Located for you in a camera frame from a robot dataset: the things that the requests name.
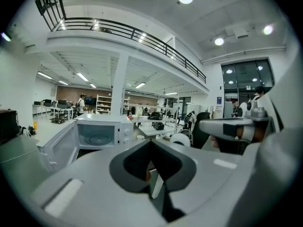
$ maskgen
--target computer screen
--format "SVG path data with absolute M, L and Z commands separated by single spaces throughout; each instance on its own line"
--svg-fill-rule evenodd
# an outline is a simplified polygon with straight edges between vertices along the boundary
M 97 98 L 95 98 L 95 97 L 85 97 L 86 105 L 95 105 L 96 102 L 97 102 Z

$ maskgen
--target chair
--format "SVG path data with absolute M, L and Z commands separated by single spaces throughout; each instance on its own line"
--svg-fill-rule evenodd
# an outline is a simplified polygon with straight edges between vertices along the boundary
M 201 132 L 199 129 L 199 122 L 204 119 L 210 119 L 209 115 L 210 113 L 208 112 L 201 112 L 197 115 L 196 123 L 193 129 L 193 148 L 202 149 L 209 137 L 209 134 Z

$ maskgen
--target wooden wall panel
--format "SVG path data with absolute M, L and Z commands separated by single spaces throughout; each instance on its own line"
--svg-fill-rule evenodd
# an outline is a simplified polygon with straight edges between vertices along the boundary
M 97 97 L 97 94 L 100 96 L 108 96 L 108 91 L 101 91 L 101 90 L 93 90 L 93 89 L 83 89 L 77 87 L 62 87 L 58 86 L 57 89 L 57 98 L 58 99 L 65 99 L 67 101 L 72 101 L 75 105 L 80 97 L 80 95 L 84 93 L 87 96 Z M 144 96 L 134 96 L 134 95 L 125 95 L 125 98 L 130 97 L 130 104 L 142 104 L 142 105 L 151 105 L 157 106 L 158 99 L 144 97 Z

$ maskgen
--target black railing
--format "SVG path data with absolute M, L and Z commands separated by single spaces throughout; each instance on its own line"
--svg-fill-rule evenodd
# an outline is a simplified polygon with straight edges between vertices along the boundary
M 66 18 L 62 0 L 35 0 L 35 2 L 50 31 L 54 31 L 60 26 L 61 20 Z
M 206 83 L 206 76 L 191 61 L 162 40 L 138 28 L 107 19 L 70 17 L 54 31 L 60 30 L 94 30 L 131 39 L 170 57 Z

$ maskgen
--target microwave oven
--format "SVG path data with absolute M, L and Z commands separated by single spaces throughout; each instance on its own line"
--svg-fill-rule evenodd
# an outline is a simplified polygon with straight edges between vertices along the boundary
M 77 159 L 80 149 L 100 150 L 133 142 L 134 124 L 124 115 L 83 114 L 67 126 L 39 141 L 43 165 L 56 172 Z

